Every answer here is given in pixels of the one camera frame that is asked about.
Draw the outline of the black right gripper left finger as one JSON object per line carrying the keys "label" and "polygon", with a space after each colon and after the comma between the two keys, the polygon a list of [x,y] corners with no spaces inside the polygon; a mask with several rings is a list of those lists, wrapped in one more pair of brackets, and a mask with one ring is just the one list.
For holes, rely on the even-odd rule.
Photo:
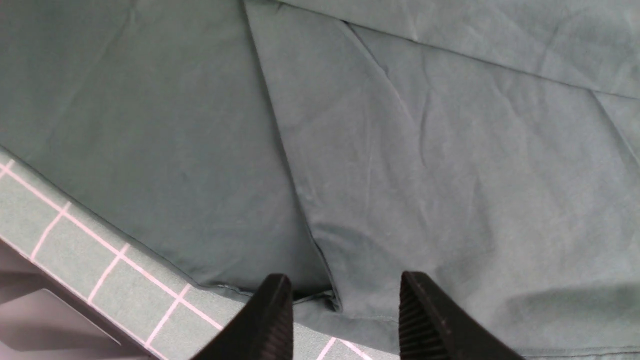
{"label": "black right gripper left finger", "polygon": [[292,360],[293,292],[288,276],[266,276],[254,295],[194,360]]}

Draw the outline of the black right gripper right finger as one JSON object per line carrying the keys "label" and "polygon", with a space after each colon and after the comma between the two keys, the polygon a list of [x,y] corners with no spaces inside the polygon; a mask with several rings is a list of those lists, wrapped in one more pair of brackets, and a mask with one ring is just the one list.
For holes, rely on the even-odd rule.
{"label": "black right gripper right finger", "polygon": [[398,306],[402,360],[521,360],[469,316],[430,276],[404,271]]}

